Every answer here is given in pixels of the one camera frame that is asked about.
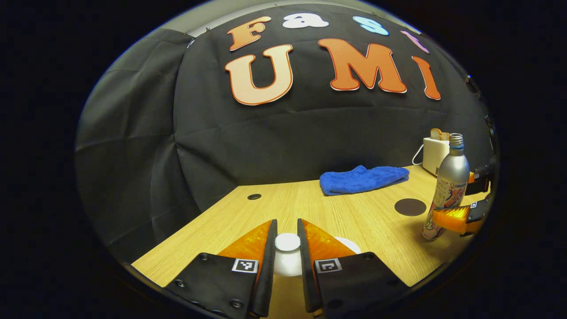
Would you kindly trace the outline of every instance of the blue towel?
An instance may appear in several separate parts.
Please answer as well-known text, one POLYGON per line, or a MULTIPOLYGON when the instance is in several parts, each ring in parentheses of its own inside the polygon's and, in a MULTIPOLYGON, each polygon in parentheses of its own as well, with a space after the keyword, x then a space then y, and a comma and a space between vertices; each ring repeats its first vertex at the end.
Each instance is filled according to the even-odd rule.
POLYGON ((324 173, 319 178, 319 182, 323 193, 332 196, 371 191, 408 179, 409 171, 404 168, 378 166, 368 170, 359 165, 354 170, 344 173, 324 173))

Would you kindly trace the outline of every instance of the black coaster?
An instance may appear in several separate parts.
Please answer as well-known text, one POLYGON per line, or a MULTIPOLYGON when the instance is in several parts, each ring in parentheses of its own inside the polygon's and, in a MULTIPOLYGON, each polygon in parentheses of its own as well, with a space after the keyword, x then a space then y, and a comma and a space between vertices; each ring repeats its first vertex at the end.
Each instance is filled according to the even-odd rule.
POLYGON ((414 199, 414 198, 405 198, 400 199, 394 205, 396 211, 402 215, 406 216, 418 216, 425 213, 427 206, 424 202, 414 199))

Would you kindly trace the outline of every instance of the wooden table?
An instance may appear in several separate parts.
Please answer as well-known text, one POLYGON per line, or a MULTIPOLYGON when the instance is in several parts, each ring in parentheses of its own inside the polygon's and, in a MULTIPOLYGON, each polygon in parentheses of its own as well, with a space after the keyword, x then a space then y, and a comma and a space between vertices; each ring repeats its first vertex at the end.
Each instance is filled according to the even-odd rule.
MULTIPOLYGON (((164 287, 198 253, 218 254, 254 227, 278 220, 278 233, 296 233, 305 219, 332 236, 373 251, 406 285, 412 286, 441 263, 459 255, 472 236, 447 231, 433 242, 421 235, 426 213, 396 212, 400 199, 415 198, 429 208, 436 177, 421 166, 408 166, 409 180, 359 194, 325 196, 319 181, 239 186, 132 265, 164 287), (261 194, 248 200, 250 194, 261 194)), ((487 193, 466 196, 462 205, 487 193)), ((305 312, 301 277, 274 276, 269 318, 312 318, 305 312)))

